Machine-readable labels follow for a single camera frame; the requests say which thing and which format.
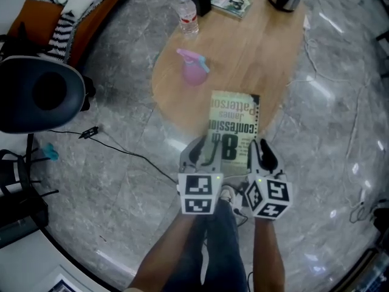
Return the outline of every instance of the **oval table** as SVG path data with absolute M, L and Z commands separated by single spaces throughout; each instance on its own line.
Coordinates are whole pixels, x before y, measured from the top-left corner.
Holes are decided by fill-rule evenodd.
M 199 35 L 186 39 L 177 27 L 153 69 L 153 98 L 164 117 L 195 136 L 207 131 L 212 90 L 258 94 L 260 131 L 282 101 L 303 38 L 304 6 L 275 10 L 267 0 L 252 0 L 243 19 L 213 9 L 199 18 Z M 177 48 L 206 57 L 207 80 L 191 87 L 182 78 Z

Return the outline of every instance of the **marble floor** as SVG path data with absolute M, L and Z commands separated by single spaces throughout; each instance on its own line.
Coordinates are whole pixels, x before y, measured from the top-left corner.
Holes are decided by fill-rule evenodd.
M 153 63 L 177 22 L 171 0 L 125 0 L 96 40 L 84 73 L 97 95 L 88 112 L 62 130 L 94 125 L 97 139 L 147 156 L 176 178 L 180 151 L 192 136 L 165 120 L 152 99 Z M 388 186 L 388 83 L 382 83 L 373 40 L 388 29 L 378 0 L 304 0 L 311 28 L 283 104 L 266 138 L 282 154 L 295 203 L 275 223 L 286 268 L 286 291 L 328 291 L 373 241 L 368 221 L 351 224 L 350 204 L 368 203 Z M 176 189 L 139 158 L 71 134 L 37 134 L 51 142 L 57 162 L 37 165 L 44 180 L 49 231 L 80 263 L 123 289 L 179 210 Z M 253 220 L 239 229 L 241 255 L 252 270 Z

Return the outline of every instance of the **blue jeans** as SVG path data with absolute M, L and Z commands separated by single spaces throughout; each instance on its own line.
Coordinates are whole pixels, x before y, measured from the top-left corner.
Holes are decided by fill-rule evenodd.
M 201 248 L 207 231 L 209 263 L 201 285 Z M 213 215 L 199 215 L 164 292 L 246 292 L 247 279 L 239 253 L 238 228 L 230 204 L 219 200 Z

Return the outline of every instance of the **book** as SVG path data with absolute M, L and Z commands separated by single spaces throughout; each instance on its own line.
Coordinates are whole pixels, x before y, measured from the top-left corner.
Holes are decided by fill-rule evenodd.
M 215 142 L 221 141 L 222 172 L 246 174 L 249 145 L 258 134 L 259 117 L 258 95 L 212 91 L 205 160 L 211 158 Z
M 250 0 L 211 0 L 211 4 L 217 9 L 243 18 L 252 2 Z

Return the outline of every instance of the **black and white striped fabric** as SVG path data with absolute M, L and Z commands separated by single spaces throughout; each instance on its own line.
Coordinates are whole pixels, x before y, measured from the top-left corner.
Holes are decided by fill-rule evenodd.
M 56 3 L 56 0 L 43 0 L 46 2 Z M 51 58 L 65 62 L 66 48 L 70 42 L 71 33 L 75 27 L 76 20 L 73 14 L 66 13 L 61 15 L 58 24 L 54 30 L 49 45 L 53 47 L 48 53 L 39 54 L 40 57 Z

